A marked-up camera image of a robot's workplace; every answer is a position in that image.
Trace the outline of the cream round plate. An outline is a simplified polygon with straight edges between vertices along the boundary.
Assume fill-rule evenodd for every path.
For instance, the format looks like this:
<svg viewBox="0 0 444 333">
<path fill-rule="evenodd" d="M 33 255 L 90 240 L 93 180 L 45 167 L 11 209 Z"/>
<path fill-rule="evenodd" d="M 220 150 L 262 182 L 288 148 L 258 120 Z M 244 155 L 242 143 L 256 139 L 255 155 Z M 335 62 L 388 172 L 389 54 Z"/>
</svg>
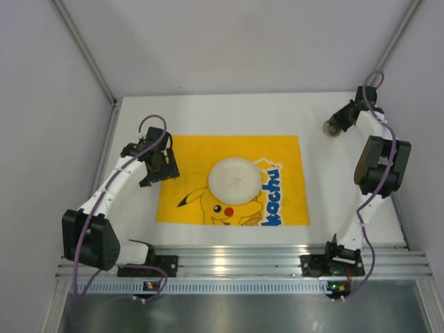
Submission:
<svg viewBox="0 0 444 333">
<path fill-rule="evenodd" d="M 257 166 L 240 157 L 229 157 L 217 162 L 208 176 L 208 187 L 219 201 L 242 205 L 254 199 L 262 186 Z"/>
</svg>

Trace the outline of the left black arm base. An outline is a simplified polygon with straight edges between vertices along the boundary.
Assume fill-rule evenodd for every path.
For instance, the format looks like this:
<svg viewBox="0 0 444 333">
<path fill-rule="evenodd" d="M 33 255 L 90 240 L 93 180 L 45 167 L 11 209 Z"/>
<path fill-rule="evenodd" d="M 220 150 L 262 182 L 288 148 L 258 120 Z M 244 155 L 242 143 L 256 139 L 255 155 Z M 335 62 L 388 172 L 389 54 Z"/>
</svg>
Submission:
<svg viewBox="0 0 444 333">
<path fill-rule="evenodd" d="M 178 271 L 177 255 L 154 255 L 144 264 L 125 264 L 119 266 L 117 276 L 120 278 L 160 278 L 166 275 L 175 278 Z"/>
</svg>

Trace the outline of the yellow Pikachu placemat cloth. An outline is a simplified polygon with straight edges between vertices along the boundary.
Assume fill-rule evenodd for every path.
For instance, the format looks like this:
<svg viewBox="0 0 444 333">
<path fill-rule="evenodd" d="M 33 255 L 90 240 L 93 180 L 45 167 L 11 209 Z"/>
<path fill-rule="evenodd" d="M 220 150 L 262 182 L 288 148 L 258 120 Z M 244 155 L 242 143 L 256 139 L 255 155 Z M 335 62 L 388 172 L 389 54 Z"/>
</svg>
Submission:
<svg viewBox="0 0 444 333">
<path fill-rule="evenodd" d="M 159 223 L 224 226 L 309 225 L 304 173 L 295 135 L 178 135 L 173 152 L 180 175 L 162 183 Z M 229 205 L 209 187 L 212 167 L 230 157 L 254 163 L 261 189 L 249 203 Z"/>
</svg>

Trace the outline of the small grey metal cup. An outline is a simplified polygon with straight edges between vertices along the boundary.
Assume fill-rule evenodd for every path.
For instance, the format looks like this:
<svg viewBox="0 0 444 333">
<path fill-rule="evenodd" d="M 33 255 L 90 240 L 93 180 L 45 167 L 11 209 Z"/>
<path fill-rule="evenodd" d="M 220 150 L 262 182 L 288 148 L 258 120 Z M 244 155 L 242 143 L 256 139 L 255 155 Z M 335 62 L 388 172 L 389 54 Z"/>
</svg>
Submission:
<svg viewBox="0 0 444 333">
<path fill-rule="evenodd" d="M 337 128 L 334 123 L 326 121 L 323 124 L 323 132 L 330 137 L 338 137 L 342 133 L 342 130 Z"/>
</svg>

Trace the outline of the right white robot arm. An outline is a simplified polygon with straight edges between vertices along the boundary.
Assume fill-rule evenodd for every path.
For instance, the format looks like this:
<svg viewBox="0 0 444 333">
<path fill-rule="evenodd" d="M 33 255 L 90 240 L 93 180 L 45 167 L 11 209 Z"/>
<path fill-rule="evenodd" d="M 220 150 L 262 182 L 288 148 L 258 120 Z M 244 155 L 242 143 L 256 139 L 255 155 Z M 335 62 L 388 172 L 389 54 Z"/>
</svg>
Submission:
<svg viewBox="0 0 444 333">
<path fill-rule="evenodd" d="M 330 242 L 344 260 L 357 259 L 366 226 L 379 206 L 400 188 L 411 152 L 411 144 L 397 138 L 376 102 L 376 87 L 359 86 L 355 98 L 334 113 L 323 128 L 336 137 L 355 127 L 366 140 L 353 176 L 357 195 L 346 221 Z"/>
</svg>

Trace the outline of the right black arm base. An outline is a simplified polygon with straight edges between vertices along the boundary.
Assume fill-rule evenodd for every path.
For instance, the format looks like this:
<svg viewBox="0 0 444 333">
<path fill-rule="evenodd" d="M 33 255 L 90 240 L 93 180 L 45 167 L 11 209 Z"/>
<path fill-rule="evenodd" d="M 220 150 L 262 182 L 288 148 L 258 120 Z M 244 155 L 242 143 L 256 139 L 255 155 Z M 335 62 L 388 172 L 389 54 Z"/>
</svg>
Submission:
<svg viewBox="0 0 444 333">
<path fill-rule="evenodd" d="M 304 277 L 365 276 L 360 250 L 350 250 L 329 241 L 323 254 L 301 255 L 300 264 Z"/>
</svg>

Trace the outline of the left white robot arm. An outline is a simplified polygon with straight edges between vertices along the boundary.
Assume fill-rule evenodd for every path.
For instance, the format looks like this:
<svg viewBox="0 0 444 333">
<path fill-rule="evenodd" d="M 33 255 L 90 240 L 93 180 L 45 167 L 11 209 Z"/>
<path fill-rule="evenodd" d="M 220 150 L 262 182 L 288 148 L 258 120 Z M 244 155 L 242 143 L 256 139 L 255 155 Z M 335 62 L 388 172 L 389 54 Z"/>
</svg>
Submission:
<svg viewBox="0 0 444 333">
<path fill-rule="evenodd" d="M 110 175 L 92 197 L 62 216 L 65 258 L 102 271 L 117 265 L 147 264 L 154 255 L 151 245 L 128 236 L 127 227 L 118 223 L 116 216 L 136 189 L 179 175 L 171 135 L 150 127 L 137 143 L 123 148 Z"/>
</svg>

